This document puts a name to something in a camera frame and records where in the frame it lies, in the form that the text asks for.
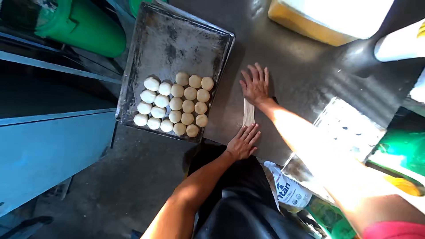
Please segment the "hand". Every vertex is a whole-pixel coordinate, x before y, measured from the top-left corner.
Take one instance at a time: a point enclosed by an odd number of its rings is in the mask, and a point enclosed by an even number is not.
[[[252,79],[246,70],[242,70],[241,73],[245,78],[245,82],[240,80],[239,83],[242,86],[242,92],[246,100],[252,105],[258,106],[269,98],[269,69],[266,67],[263,72],[258,63],[255,63],[255,67],[248,65],[248,68],[251,71]]]
[[[226,152],[229,152],[235,161],[248,158],[257,149],[253,147],[261,134],[260,131],[257,132],[257,128],[258,124],[242,126],[238,134],[227,144]]]

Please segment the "pink shirt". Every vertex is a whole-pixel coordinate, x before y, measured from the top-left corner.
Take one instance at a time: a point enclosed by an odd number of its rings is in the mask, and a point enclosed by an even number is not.
[[[412,222],[379,222],[364,230],[363,239],[425,239],[425,225]]]

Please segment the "dough ball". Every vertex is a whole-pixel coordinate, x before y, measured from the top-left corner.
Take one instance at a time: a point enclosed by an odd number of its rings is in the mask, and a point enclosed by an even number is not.
[[[189,85],[197,89],[201,86],[201,80],[202,78],[200,76],[192,75],[189,77]]]
[[[165,108],[168,103],[170,103],[170,100],[168,99],[168,96],[159,94],[155,97],[154,103],[160,108]]]
[[[147,124],[147,115],[137,114],[134,119],[134,123],[138,126],[145,126]]]
[[[182,86],[189,84],[189,75],[184,72],[179,72],[176,75],[176,83]]]
[[[187,136],[189,137],[196,137],[198,135],[198,132],[199,132],[199,128],[196,125],[189,125],[186,128],[186,133],[187,133]]]
[[[160,108],[158,106],[152,107],[152,110],[150,111],[152,116],[157,118],[157,119],[161,119],[162,117],[164,117],[165,112],[167,112],[167,110],[165,108]]]
[[[183,105],[183,100],[177,97],[174,97],[170,100],[170,108],[174,111],[181,110],[181,107]]]
[[[161,130],[164,132],[170,132],[173,130],[173,123],[169,119],[165,119],[161,122]]]
[[[159,85],[158,92],[162,95],[169,96],[171,94],[171,86],[167,82]]]
[[[182,123],[177,123],[173,127],[173,131],[177,135],[183,135],[186,132],[186,126]]]
[[[211,77],[204,77],[202,78],[201,86],[204,90],[210,91],[214,86],[214,81]]]
[[[140,98],[146,103],[153,103],[155,100],[156,93],[151,90],[145,90],[140,94]]]
[[[183,93],[184,93],[184,88],[183,88],[183,86],[181,86],[181,85],[179,85],[179,84],[174,84],[174,85],[171,87],[171,94],[172,94],[174,97],[180,98],[180,97],[182,97],[182,96],[183,96]]]
[[[159,88],[159,81],[153,77],[148,77],[144,80],[143,85],[148,90],[157,91]]]
[[[208,106],[204,102],[198,102],[195,105],[195,112],[198,114],[205,114],[205,112],[208,110]]]
[[[207,90],[200,89],[196,94],[196,99],[198,99],[200,102],[205,103],[210,99],[210,94]]]
[[[181,122],[184,125],[190,125],[193,122],[194,119],[195,118],[193,117],[193,114],[183,113],[181,115]]]
[[[184,97],[186,97],[187,100],[194,100],[196,99],[196,89],[192,87],[187,87],[184,90]]]
[[[183,101],[183,112],[185,113],[192,113],[195,110],[195,104],[191,100],[185,100]]]
[[[205,114],[200,114],[196,117],[196,124],[199,127],[205,127],[208,124],[208,117]]]
[[[150,118],[147,121],[147,126],[150,129],[159,129],[159,127],[161,126],[161,119],[157,119],[157,118]]]
[[[168,115],[168,118],[171,122],[177,123],[181,120],[181,112],[180,111],[171,111]]]
[[[149,114],[151,109],[152,109],[152,105],[144,101],[140,102],[137,105],[137,111],[141,114]]]

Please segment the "metal baking tray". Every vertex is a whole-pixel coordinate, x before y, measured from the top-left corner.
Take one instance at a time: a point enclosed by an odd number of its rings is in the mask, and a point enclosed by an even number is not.
[[[179,71],[212,77],[214,87],[206,103],[208,111],[205,114],[208,116],[234,41],[233,33],[171,5],[159,1],[155,4],[142,2],[122,77],[115,118],[124,125],[140,130],[200,142],[205,128],[199,128],[198,135],[191,138],[186,134],[178,136],[173,131],[167,133],[161,129],[151,130],[147,125],[140,127],[134,124],[133,118],[138,113],[136,107],[141,101],[140,93],[145,90],[143,81],[149,76],[156,76],[161,82],[175,83]],[[170,111],[167,106],[163,120],[167,119]]]

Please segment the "steel countertop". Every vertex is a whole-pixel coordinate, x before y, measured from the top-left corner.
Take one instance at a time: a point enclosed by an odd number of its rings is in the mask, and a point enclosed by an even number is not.
[[[380,37],[424,16],[420,0],[396,0],[371,39],[333,47],[293,32],[267,17],[270,0],[170,0],[170,4],[231,31],[236,42],[209,114],[204,137],[227,144],[242,125],[240,71],[259,62],[269,67],[270,96],[313,122],[338,96],[387,127],[425,66],[424,59],[380,63],[373,47]],[[258,109],[262,137],[256,156],[283,165],[291,151],[273,123]]]

